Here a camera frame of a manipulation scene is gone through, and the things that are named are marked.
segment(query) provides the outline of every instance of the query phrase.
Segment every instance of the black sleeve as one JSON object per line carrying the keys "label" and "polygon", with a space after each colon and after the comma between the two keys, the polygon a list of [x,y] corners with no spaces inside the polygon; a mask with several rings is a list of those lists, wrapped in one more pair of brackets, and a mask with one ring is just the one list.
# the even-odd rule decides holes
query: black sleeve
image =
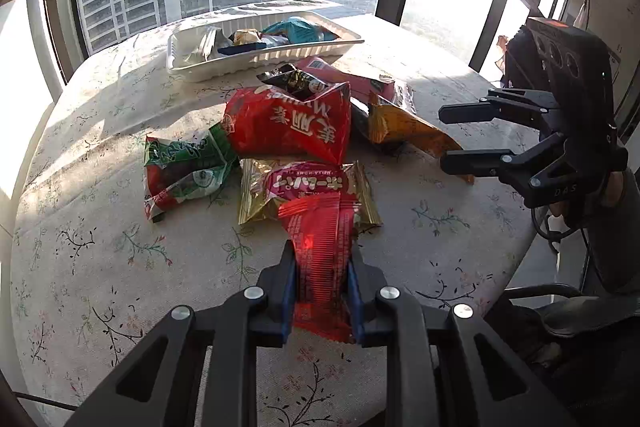
{"label": "black sleeve", "polygon": [[640,192],[632,172],[624,172],[622,197],[600,207],[587,222],[593,262],[610,293],[640,292]]}

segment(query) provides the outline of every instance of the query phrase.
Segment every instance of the floral tablecloth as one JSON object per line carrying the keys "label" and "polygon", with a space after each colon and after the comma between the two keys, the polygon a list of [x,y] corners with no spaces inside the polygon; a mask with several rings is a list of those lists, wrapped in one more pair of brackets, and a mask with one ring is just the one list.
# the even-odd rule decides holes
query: floral tablecloth
{"label": "floral tablecloth", "polygon": [[[66,86],[30,168],[12,250],[14,334],[30,393],[81,403],[173,306],[221,304],[279,260],[287,238],[279,223],[236,224],[237,174],[218,194],[188,201],[160,223],[143,213],[146,134],[188,139],[220,120],[235,89],[258,84],[262,70],[200,84],[166,74],[172,31],[229,16],[136,35],[90,57]],[[446,52],[383,20],[338,22],[366,42],[335,66],[407,81],[418,113],[432,123],[442,104],[476,101],[490,87]],[[533,131],[500,121],[444,129],[465,148],[519,152],[537,142]],[[388,157],[352,144],[354,158],[366,166],[384,221],[358,239],[366,262],[423,302],[485,311],[533,238],[521,198],[495,179],[467,185],[447,176],[412,148]],[[357,426],[384,407],[385,368],[382,348],[294,330],[285,349],[258,352],[258,423]],[[70,414],[39,407],[53,426]]]}

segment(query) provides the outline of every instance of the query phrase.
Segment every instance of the green snack bag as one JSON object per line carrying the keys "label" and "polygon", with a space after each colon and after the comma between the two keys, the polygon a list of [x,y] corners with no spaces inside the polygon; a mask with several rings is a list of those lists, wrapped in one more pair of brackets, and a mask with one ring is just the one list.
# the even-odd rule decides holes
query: green snack bag
{"label": "green snack bag", "polygon": [[154,219],[185,200],[203,198],[225,182],[238,155],[217,123],[193,140],[146,137],[145,215]]}

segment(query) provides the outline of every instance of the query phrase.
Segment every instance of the person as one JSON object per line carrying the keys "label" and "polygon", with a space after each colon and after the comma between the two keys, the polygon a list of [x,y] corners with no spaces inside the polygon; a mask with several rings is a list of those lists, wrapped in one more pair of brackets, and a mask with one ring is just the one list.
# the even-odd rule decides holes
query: person
{"label": "person", "polygon": [[[606,295],[531,310],[500,298],[486,321],[579,425],[637,425],[640,399],[640,191],[612,172],[586,218],[588,248]],[[554,204],[555,216],[567,203]]]}

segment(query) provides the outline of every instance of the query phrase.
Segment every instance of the red snack wrapper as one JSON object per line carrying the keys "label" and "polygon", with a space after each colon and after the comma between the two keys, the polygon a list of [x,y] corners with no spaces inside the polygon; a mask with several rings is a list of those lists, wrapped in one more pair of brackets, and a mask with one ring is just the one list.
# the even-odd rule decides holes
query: red snack wrapper
{"label": "red snack wrapper", "polygon": [[336,82],[348,82],[351,86],[351,96],[363,103],[369,102],[369,93],[374,92],[387,100],[393,100],[396,95],[395,81],[390,78],[367,78],[357,74],[344,73],[332,65],[327,64],[320,57],[307,57],[295,64],[299,70],[312,74],[314,77],[335,84]]}
{"label": "red snack wrapper", "polygon": [[240,156],[309,153],[341,165],[351,128],[349,84],[304,102],[274,86],[238,89],[226,104],[223,128]]}
{"label": "red snack wrapper", "polygon": [[344,343],[353,338],[340,288],[351,254],[358,205],[353,195],[338,192],[288,201],[278,210],[299,269],[293,324]]}

